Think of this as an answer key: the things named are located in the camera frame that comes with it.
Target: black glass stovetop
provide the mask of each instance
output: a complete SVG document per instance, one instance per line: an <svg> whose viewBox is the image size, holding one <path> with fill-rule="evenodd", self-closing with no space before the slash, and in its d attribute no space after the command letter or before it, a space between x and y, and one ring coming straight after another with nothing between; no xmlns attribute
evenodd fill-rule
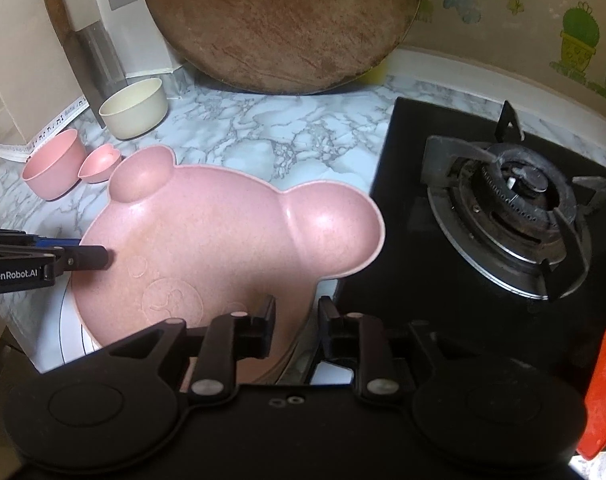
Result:
<svg viewBox="0 0 606 480"><path fill-rule="evenodd" d="M340 313L362 312L388 328L425 320L478 351L503 354L565 380L584 394L606 328L606 203L587 217L593 255L585 282L553 303L504 290L473 269L433 217L420 182L430 135L496 142L496 123L449 108L397 99L371 191L385 220L379 257L339 283ZM525 146L573 176L606 178L606 168L547 140ZM579 202L587 202L575 189Z"/></svg>

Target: knife handle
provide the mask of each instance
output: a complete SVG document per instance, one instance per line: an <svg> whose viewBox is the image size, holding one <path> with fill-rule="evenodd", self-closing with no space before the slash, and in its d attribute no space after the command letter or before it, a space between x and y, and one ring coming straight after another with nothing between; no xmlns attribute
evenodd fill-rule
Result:
<svg viewBox="0 0 606 480"><path fill-rule="evenodd" d="M43 2L45 2L45 8L52 22L52 28L63 45L67 38L74 33L65 2L63 0L43 0Z"/></svg>

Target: pink bear-shaped plate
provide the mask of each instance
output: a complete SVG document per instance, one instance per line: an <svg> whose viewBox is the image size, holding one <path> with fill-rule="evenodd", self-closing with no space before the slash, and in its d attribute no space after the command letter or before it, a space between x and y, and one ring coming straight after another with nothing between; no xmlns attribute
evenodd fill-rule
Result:
<svg viewBox="0 0 606 480"><path fill-rule="evenodd" d="M374 202L339 182L285 192L240 171L175 164L145 148L112 173L110 200L81 244L103 245L109 269L74 272L81 322L105 346L168 317L188 327L276 298L270 356L238 363L237 380L267 382L283 368L320 280L363 269L383 246Z"/></svg>

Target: red object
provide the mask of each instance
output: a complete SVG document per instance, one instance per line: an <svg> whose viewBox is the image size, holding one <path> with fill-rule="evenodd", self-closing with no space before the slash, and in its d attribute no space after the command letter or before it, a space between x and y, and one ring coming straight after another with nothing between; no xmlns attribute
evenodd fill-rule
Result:
<svg viewBox="0 0 606 480"><path fill-rule="evenodd" d="M584 459L592 460L606 446L606 330L585 405L587 426L577 450Z"/></svg>

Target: small pink heart-shaped bowl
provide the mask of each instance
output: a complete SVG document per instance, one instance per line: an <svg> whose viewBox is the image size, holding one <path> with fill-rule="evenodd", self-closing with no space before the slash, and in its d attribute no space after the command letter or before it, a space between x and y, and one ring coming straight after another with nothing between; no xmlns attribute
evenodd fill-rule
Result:
<svg viewBox="0 0 606 480"><path fill-rule="evenodd" d="M105 182L120 163L121 152L112 144L104 144L88 155L78 170L78 177L87 184Z"/></svg>

